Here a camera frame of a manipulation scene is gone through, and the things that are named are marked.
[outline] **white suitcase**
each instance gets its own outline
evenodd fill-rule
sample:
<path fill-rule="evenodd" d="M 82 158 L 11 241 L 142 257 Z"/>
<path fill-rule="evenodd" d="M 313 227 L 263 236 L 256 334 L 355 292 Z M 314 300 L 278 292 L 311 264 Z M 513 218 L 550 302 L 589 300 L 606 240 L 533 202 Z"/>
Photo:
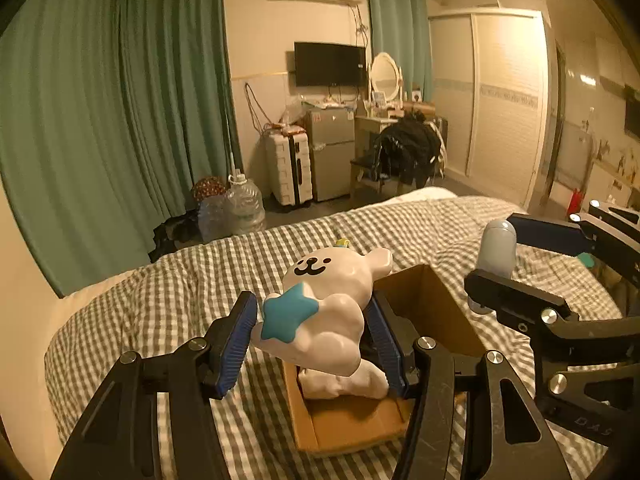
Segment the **white suitcase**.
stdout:
<path fill-rule="evenodd" d="M 313 197 L 306 134 L 272 134 L 266 141 L 271 190 L 282 205 L 300 205 Z"/>

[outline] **blue star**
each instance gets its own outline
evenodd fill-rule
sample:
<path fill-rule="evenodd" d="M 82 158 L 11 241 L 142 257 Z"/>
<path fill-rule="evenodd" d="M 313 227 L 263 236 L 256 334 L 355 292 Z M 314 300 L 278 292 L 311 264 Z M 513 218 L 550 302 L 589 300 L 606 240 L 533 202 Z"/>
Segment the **blue star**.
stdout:
<path fill-rule="evenodd" d="M 275 337 L 291 343 L 296 329 L 318 311 L 318 301 L 302 294 L 302 283 L 292 286 L 282 296 L 271 298 L 262 305 L 262 339 Z"/>

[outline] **oval mirror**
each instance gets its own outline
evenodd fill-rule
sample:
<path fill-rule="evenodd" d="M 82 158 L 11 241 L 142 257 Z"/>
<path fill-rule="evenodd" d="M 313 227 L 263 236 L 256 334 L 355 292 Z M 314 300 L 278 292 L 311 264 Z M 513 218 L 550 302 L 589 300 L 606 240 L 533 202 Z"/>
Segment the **oval mirror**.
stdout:
<path fill-rule="evenodd" d="M 369 72 L 375 92 L 382 92 L 387 102 L 395 99 L 400 91 L 400 71 L 394 59 L 386 52 L 380 52 L 371 63 Z"/>

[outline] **checkered bedspread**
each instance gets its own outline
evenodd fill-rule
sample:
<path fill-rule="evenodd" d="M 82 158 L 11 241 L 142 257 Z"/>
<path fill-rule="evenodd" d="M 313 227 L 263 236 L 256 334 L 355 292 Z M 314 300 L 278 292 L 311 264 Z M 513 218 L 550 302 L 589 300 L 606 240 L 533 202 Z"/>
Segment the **checkered bedspread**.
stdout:
<path fill-rule="evenodd" d="M 265 232 L 218 240 L 169 254 L 76 313 L 53 338 L 45 355 L 46 382 L 62 442 L 121 352 L 142 357 L 173 351 L 204 334 L 224 316 L 241 290 L 258 302 L 282 292 L 280 278 L 301 254 L 341 237 L 364 253 L 393 251 L 394 270 L 430 264 L 487 348 L 498 349 L 531 393 L 534 364 L 528 338 L 477 316 L 466 307 L 464 276 L 474 268 L 482 229 L 507 218 L 516 206 L 482 197 L 398 203 L 364 208 Z M 612 319 L 620 312 L 576 258 L 518 247 L 515 279 L 563 296 L 581 319 Z M 401 449 L 395 440 L 358 453 L 312 458 L 297 452 L 281 363 L 250 348 L 238 384 L 211 403 L 231 478 L 391 478 Z M 162 472 L 175 477 L 168 430 L 168 400 L 160 394 L 158 423 Z M 588 475 L 602 446 L 551 425 L 575 479 Z M 449 476 L 462 460 L 464 406 L 456 407 Z"/>

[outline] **refrigerator door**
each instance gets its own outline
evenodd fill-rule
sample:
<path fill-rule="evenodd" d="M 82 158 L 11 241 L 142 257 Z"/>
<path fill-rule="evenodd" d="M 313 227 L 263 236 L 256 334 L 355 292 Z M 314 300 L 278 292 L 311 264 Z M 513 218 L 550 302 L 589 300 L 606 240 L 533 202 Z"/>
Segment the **refrigerator door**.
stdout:
<path fill-rule="evenodd" d="M 315 146 L 353 140 L 353 125 L 353 110 L 350 108 L 311 110 L 307 116 L 307 133 Z"/>
<path fill-rule="evenodd" d="M 349 193 L 354 142 L 326 144 L 312 151 L 314 198 L 321 202 Z"/>

